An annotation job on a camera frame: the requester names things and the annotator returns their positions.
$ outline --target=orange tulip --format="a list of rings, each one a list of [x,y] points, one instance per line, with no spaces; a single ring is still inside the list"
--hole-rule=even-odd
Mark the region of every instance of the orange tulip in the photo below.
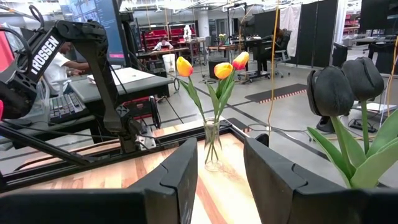
[[[230,63],[224,62],[224,63],[219,63],[214,67],[214,74],[217,76],[219,79],[224,79],[229,76],[229,74],[232,73],[233,67]]]
[[[242,52],[239,54],[235,60],[232,62],[232,66],[237,69],[237,70],[242,70],[246,66],[249,60],[249,53],[247,52]]]
[[[183,57],[179,57],[177,59],[177,71],[182,77],[189,77],[193,72],[193,68],[189,61]]]

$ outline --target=gray concrete floor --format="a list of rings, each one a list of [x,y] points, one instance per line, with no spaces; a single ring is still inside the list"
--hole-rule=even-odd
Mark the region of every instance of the gray concrete floor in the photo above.
[[[255,70],[257,65],[255,62],[250,61],[250,69]],[[308,68],[296,68],[290,66],[279,66],[280,71],[285,73],[285,77],[276,77],[274,80],[275,88],[283,86],[293,85],[295,83],[307,82],[307,75],[310,72]],[[207,111],[206,117],[213,116],[211,99],[208,95],[202,93],[208,92],[206,85],[200,84],[202,80],[201,75],[208,75],[207,66],[200,67],[197,65],[194,67],[194,74],[192,80],[195,82],[195,86],[200,90],[199,96],[203,109]],[[170,104],[174,107],[177,114],[181,117],[184,123],[200,119],[197,108],[188,97],[187,93],[183,88],[179,92],[175,92],[172,85],[169,86],[171,97],[169,98]],[[267,118],[270,112],[271,103],[259,104],[251,102],[245,99],[245,96],[259,93],[262,91],[271,90],[271,81],[266,78],[260,78],[248,85],[236,85],[231,98],[229,99],[228,107],[224,110],[223,116],[225,118],[236,118],[240,122],[249,125],[254,123],[267,123]],[[393,96],[398,94],[398,85],[393,83]],[[398,104],[398,99],[392,97],[392,104]],[[177,115],[173,112],[170,105],[163,100],[158,104],[160,111],[160,117],[162,118],[162,127],[173,126],[180,124],[181,121],[177,118]],[[342,117],[341,120],[345,125],[351,119],[360,118],[360,112],[352,110],[348,117]],[[315,127],[319,122],[320,117],[315,116],[308,106],[308,99],[306,93],[301,93],[288,98],[275,100],[270,125],[288,130],[306,130],[309,127]],[[378,128],[377,121],[371,121],[372,124]],[[357,135],[362,135],[361,131],[350,129]],[[88,130],[82,131],[82,133],[90,134]],[[251,137],[256,137],[264,131],[251,131],[248,134]],[[321,151],[319,145],[313,141],[309,141],[310,138],[305,133],[277,133],[272,132],[270,138],[270,148],[290,159],[291,161],[299,164],[300,166],[321,175],[337,184],[343,185],[343,181],[338,171],[333,165],[327,160],[316,155],[313,150]],[[53,139],[49,143],[56,146],[61,146],[63,149],[73,149],[76,147],[83,147],[92,144],[92,140],[88,137],[81,136],[65,136],[63,138]],[[6,152],[0,152],[0,171],[3,174],[12,172],[16,167],[21,165],[26,159],[43,156],[43,153],[37,152],[35,149],[23,148],[23,149],[11,149]],[[397,172],[398,166],[393,166],[387,173],[382,177],[381,182],[391,187],[398,187]]]

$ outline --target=person sitting at desk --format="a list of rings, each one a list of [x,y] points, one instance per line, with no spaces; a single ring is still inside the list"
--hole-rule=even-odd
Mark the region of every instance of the person sitting at desk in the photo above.
[[[264,40],[272,40],[272,39],[273,39],[273,35],[269,35],[264,38]],[[289,40],[290,40],[289,32],[285,29],[281,30],[281,29],[277,28],[276,39],[275,39],[275,51],[276,50],[286,50]],[[267,61],[271,60],[271,58],[272,58],[272,48],[265,49],[265,51],[263,51],[262,54],[260,55],[262,71],[264,71],[265,73],[268,73]]]
[[[64,57],[63,54],[68,53],[70,49],[71,43],[65,42],[44,71],[44,79],[49,85],[51,97],[58,96],[60,87],[59,84],[56,83],[57,80],[66,80],[68,76],[81,75],[90,69],[88,63],[73,62]],[[70,80],[67,80],[63,84],[64,94],[72,92],[72,88],[68,84],[69,82]]]
[[[157,45],[155,46],[154,50],[161,50],[164,47],[169,47],[169,49],[173,49],[173,45],[171,45],[168,41],[166,37],[161,38],[160,42],[157,43]]]

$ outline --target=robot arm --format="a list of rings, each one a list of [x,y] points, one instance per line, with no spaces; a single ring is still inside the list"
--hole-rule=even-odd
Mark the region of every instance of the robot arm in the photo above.
[[[133,148],[137,130],[141,127],[131,118],[129,110],[118,102],[118,90],[106,58],[106,32],[104,27],[95,21],[57,21],[48,32],[44,31],[44,28],[37,31],[28,41],[32,60],[26,55],[20,57],[20,60],[16,58],[21,62],[22,68],[26,68],[25,72],[10,66],[0,73],[3,119],[17,119],[30,111],[36,99],[36,84],[64,42],[71,42],[90,65],[105,105],[105,128],[119,136],[122,148],[135,150]]]

